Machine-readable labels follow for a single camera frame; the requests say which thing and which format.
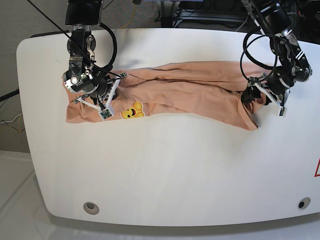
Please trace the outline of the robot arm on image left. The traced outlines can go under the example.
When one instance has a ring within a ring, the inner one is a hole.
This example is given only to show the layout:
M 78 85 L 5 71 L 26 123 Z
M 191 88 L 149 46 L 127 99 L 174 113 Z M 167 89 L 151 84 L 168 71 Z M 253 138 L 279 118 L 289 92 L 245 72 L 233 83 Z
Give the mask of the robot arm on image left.
M 112 114 L 111 102 L 116 89 L 127 74 L 113 73 L 118 45 L 113 31 L 101 22 L 103 2 L 101 0 L 70 0 L 67 3 L 65 25 L 73 30 L 68 38 L 68 70 L 63 74 L 63 83 L 71 93 L 81 93 L 74 103 L 83 103 L 100 114 Z M 100 26 L 112 40 L 111 59 L 105 66 L 98 66 L 94 50 L 97 42 L 90 28 Z

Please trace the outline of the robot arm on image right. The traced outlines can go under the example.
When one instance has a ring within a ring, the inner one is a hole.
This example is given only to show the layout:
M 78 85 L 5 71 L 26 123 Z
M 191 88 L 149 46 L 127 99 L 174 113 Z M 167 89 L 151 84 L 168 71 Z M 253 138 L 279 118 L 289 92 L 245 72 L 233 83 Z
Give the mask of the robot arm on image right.
M 290 89 L 296 82 L 308 81 L 312 69 L 291 28 L 291 20 L 278 0 L 244 0 L 242 4 L 256 28 L 244 37 L 241 55 L 269 73 L 245 77 L 247 87 L 241 102 L 249 104 L 265 95 L 267 103 L 276 103 L 284 111 Z M 272 66 L 259 62 L 248 51 L 253 44 L 249 37 L 257 31 L 269 38 L 269 46 L 275 56 Z

